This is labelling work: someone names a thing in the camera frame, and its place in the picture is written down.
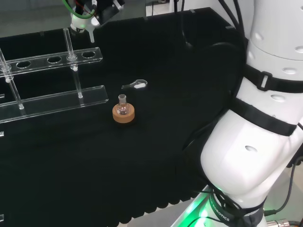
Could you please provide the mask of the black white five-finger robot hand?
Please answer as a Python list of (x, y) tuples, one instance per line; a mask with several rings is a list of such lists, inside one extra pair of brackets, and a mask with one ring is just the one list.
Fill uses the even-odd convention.
[(62, 0), (71, 14), (71, 27), (83, 30), (107, 23), (124, 8), (123, 0)]

